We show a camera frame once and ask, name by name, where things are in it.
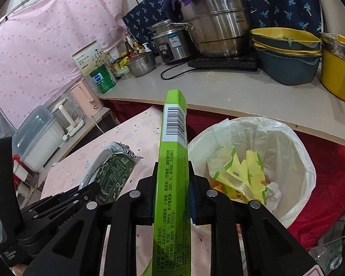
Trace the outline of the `green foil snack wrapper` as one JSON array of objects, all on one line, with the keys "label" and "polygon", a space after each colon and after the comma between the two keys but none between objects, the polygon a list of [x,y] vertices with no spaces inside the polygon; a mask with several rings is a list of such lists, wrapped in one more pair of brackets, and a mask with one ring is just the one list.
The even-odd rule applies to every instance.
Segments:
[{"label": "green foil snack wrapper", "polygon": [[79,189],[96,182],[101,188],[96,202],[114,202],[141,159],[142,157],[136,155],[128,145],[112,141],[87,169]]}]

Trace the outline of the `pink floral curtain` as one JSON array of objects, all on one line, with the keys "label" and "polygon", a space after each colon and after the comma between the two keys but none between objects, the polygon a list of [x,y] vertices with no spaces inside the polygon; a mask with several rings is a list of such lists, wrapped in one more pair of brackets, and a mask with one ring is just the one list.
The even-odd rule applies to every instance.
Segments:
[{"label": "pink floral curtain", "polygon": [[72,56],[93,41],[104,51],[126,34],[122,0],[41,0],[0,27],[0,108],[18,128],[81,75]]}]

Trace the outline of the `yellow electric pot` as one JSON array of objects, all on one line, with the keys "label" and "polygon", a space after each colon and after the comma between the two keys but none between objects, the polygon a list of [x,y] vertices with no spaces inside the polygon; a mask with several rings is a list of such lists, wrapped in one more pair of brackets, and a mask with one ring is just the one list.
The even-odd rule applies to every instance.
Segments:
[{"label": "yellow electric pot", "polygon": [[345,36],[322,33],[321,83],[345,102]]}]

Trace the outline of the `steel rice cooker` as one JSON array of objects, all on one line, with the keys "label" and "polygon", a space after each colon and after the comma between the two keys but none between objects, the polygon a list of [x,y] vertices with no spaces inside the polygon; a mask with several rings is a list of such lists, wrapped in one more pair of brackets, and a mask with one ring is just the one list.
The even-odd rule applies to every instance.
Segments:
[{"label": "steel rice cooker", "polygon": [[187,30],[169,19],[151,26],[151,38],[164,63],[182,62],[192,56]]}]

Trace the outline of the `black induction cooker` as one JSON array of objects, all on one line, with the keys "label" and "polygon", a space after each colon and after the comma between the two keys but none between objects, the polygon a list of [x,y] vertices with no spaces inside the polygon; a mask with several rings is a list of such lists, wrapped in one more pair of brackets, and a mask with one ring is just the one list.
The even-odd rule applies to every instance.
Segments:
[{"label": "black induction cooker", "polygon": [[243,70],[255,72],[258,70],[256,60],[250,56],[206,58],[190,60],[187,65],[198,70]]}]

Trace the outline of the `white lined trash bin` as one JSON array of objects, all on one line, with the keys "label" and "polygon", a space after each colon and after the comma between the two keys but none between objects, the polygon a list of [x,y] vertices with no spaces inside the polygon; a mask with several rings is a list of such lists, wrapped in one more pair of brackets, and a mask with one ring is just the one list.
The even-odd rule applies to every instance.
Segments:
[{"label": "white lined trash bin", "polygon": [[260,201],[285,226],[296,220],[316,185],[315,167],[286,124],[264,117],[224,120],[188,145],[197,175],[230,199]]}]

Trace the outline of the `green drink carton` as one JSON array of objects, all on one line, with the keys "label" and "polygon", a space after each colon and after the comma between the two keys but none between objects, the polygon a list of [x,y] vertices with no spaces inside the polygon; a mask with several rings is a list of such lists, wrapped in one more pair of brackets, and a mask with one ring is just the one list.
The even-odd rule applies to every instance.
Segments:
[{"label": "green drink carton", "polygon": [[167,92],[154,203],[152,258],[143,275],[191,275],[186,99]]}]

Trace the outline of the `yellow green apple bag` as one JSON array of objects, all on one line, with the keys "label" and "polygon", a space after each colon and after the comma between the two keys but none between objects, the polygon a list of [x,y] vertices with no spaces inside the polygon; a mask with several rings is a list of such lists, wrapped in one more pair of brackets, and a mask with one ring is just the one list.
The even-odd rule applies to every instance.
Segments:
[{"label": "yellow green apple bag", "polygon": [[258,152],[248,149],[240,160],[233,146],[222,147],[210,155],[207,167],[210,177],[223,184],[226,194],[236,190],[248,201],[256,199],[265,204],[267,182]]}]

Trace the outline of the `dark sauce bottle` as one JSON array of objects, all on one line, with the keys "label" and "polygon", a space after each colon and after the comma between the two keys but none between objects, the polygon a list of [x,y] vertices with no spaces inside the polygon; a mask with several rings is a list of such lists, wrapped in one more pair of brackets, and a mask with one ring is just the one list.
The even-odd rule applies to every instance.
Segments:
[{"label": "dark sauce bottle", "polygon": [[123,42],[125,44],[128,57],[133,57],[134,56],[134,49],[129,45],[129,42],[126,38],[124,38]]}]

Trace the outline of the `white dish drainer box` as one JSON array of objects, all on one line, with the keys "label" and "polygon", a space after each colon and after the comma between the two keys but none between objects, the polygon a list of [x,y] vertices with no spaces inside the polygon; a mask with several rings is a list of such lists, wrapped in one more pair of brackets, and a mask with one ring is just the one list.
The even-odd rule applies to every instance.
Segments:
[{"label": "white dish drainer box", "polygon": [[13,136],[13,152],[34,172],[41,172],[45,163],[63,143],[62,125],[45,106],[36,107]]}]

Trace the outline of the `white cardboard box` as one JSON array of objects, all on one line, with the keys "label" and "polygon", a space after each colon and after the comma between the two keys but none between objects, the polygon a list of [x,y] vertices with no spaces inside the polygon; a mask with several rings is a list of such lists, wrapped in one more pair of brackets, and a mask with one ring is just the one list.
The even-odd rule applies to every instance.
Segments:
[{"label": "white cardboard box", "polygon": [[76,52],[72,58],[84,77],[102,66],[107,60],[104,50],[96,40]]}]

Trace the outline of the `large steel steamer pot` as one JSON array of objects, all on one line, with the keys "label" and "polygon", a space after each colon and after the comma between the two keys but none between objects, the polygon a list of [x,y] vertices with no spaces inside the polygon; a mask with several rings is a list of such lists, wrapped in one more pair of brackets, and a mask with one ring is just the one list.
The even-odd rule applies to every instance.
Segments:
[{"label": "large steel steamer pot", "polygon": [[249,45],[254,9],[246,0],[192,0],[180,3],[182,22],[206,57],[231,57]]}]

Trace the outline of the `green milk powder tin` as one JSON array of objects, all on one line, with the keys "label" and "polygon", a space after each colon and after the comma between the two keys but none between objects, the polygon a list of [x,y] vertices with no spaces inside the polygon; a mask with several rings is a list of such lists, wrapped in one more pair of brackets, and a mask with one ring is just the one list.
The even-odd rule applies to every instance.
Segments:
[{"label": "green milk powder tin", "polygon": [[106,93],[116,85],[113,76],[104,64],[91,72],[90,77],[93,79],[101,93]]}]

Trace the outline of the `small steel pot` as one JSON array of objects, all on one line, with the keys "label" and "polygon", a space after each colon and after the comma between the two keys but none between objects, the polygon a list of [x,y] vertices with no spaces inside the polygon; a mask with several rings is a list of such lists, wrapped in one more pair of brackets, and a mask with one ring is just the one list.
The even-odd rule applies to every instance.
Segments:
[{"label": "small steel pot", "polygon": [[128,60],[127,67],[135,77],[142,77],[156,68],[153,52],[138,54]]}]

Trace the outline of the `white glass electric kettle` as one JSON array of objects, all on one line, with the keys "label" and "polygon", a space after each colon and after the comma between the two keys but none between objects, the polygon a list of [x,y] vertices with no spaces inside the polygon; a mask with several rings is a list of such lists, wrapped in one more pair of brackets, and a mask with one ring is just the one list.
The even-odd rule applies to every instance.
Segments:
[{"label": "white glass electric kettle", "polygon": [[74,136],[85,124],[82,114],[77,112],[77,108],[74,108],[67,98],[59,100],[53,106],[51,114],[61,123],[67,137]]}]

